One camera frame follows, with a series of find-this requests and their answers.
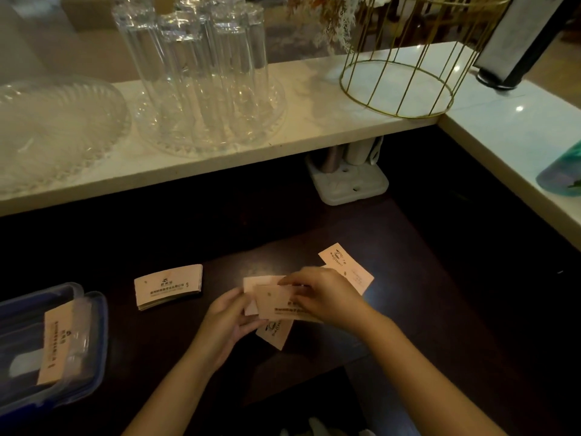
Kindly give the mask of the stack of pink cards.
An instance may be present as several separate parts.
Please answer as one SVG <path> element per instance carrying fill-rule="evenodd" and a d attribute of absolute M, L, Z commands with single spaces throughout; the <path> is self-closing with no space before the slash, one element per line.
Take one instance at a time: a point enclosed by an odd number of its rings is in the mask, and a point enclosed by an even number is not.
<path fill-rule="evenodd" d="M 192 264 L 134 279 L 136 305 L 146 310 L 202 291 L 203 266 Z"/>

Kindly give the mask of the person's right hand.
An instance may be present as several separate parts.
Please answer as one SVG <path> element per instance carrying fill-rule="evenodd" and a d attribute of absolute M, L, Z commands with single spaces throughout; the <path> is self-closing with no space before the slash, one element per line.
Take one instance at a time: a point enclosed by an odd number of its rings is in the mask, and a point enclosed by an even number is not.
<path fill-rule="evenodd" d="M 320 267 L 320 314 L 322 322 L 362 338 L 379 329 L 384 316 L 373 309 L 336 270 Z"/>

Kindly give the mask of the person's left hand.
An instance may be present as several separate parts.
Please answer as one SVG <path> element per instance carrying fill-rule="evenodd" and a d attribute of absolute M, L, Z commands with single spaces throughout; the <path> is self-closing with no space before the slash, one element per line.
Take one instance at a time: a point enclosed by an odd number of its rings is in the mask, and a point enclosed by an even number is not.
<path fill-rule="evenodd" d="M 245 293 L 245 307 L 252 296 Z M 205 361 L 208 369 L 215 373 L 227 360 L 235 344 L 248 334 L 267 323 L 258 315 L 218 312 L 218 298 L 210 305 L 193 340 L 195 352 Z"/>

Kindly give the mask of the person's left forearm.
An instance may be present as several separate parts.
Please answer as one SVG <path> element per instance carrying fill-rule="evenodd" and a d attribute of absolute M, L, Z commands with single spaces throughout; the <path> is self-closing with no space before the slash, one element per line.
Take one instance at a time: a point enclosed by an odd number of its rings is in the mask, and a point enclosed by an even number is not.
<path fill-rule="evenodd" d="M 183 436 L 208 382 L 226 358 L 186 352 L 121 436 Z"/>

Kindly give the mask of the clear round glass tray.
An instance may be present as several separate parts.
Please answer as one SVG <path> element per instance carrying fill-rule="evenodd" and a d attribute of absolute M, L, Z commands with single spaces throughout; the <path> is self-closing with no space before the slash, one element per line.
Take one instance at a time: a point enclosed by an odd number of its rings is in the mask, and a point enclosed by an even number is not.
<path fill-rule="evenodd" d="M 203 88 L 209 85 L 186 76 L 183 107 L 171 82 L 165 82 L 158 109 L 140 92 L 131 105 L 139 135 L 164 153 L 200 160 L 259 147 L 284 122 L 287 103 L 277 80 L 271 81 L 268 101 L 249 109 L 230 103 L 216 87 L 208 94 Z"/>

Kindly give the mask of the teal bottle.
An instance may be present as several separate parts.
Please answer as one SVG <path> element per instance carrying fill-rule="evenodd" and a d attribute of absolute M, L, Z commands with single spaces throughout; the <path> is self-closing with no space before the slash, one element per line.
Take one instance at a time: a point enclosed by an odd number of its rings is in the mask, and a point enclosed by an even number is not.
<path fill-rule="evenodd" d="M 581 140 L 545 168 L 536 183 L 556 195 L 581 197 Z"/>

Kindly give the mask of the clear blue-rimmed plastic container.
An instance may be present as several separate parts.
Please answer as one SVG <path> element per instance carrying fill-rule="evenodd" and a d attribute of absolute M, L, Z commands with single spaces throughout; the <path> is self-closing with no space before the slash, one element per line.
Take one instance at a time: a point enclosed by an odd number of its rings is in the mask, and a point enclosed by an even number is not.
<path fill-rule="evenodd" d="M 44 313 L 73 300 L 69 357 L 60 381 L 37 386 Z M 68 282 L 0 302 L 0 427 L 75 403 L 100 386 L 108 346 L 102 293 Z"/>

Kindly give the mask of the dried flower bunch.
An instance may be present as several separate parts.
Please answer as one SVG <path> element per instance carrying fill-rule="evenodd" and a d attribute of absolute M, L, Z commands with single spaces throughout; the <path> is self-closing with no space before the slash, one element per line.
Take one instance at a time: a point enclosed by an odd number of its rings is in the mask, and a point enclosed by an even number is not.
<path fill-rule="evenodd" d="M 312 43 L 330 53 L 348 50 L 356 15 L 366 0 L 287 0 L 289 17 L 316 28 Z"/>

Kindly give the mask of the white plug adapter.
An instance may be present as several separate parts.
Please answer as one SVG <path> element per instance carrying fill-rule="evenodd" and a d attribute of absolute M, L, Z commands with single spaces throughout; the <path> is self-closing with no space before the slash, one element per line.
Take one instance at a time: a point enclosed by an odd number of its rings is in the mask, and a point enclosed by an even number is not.
<path fill-rule="evenodd" d="M 343 159 L 345 162 L 359 166 L 364 163 L 375 165 L 380 156 L 384 136 L 361 139 L 347 144 Z"/>

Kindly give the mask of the clear ribbed glass dish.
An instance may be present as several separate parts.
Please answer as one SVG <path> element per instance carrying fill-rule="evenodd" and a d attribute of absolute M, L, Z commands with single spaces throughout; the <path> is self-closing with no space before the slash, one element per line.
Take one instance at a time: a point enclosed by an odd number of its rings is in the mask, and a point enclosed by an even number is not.
<path fill-rule="evenodd" d="M 46 75 L 0 85 L 0 197 L 77 175 L 130 128 L 125 98 L 102 80 Z"/>

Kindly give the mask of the grey plug adapter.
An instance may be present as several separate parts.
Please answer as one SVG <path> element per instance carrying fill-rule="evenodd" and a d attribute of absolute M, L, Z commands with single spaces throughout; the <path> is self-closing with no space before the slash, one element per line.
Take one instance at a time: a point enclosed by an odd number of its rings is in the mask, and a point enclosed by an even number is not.
<path fill-rule="evenodd" d="M 317 161 L 317 168 L 324 174 L 332 174 L 336 172 L 345 152 L 345 145 L 331 146 L 323 149 Z"/>

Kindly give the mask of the group of clear drinking glasses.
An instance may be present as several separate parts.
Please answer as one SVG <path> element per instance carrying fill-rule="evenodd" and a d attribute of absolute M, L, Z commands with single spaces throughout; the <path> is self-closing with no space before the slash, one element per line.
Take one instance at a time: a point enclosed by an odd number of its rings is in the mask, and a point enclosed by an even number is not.
<path fill-rule="evenodd" d="M 185 107 L 185 77 L 216 87 L 230 103 L 266 103 L 271 80 L 264 9 L 246 0 L 174 0 L 157 13 L 154 0 L 113 0 L 112 16 L 144 91 L 157 109 L 171 82 Z"/>

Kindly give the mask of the person's right forearm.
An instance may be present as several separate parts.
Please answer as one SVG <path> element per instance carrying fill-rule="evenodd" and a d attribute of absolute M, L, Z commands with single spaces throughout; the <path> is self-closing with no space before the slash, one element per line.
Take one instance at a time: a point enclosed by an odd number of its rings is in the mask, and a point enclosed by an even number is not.
<path fill-rule="evenodd" d="M 356 324 L 356 336 L 367 345 L 422 436 L 508 436 L 393 320 L 365 306 Z"/>

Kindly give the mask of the black table sign stand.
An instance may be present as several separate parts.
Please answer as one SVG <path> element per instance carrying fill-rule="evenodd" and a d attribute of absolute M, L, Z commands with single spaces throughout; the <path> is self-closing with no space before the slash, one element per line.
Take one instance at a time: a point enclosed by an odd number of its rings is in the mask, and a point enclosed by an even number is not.
<path fill-rule="evenodd" d="M 512 0 L 474 66 L 497 91 L 515 89 L 571 18 L 581 0 Z"/>

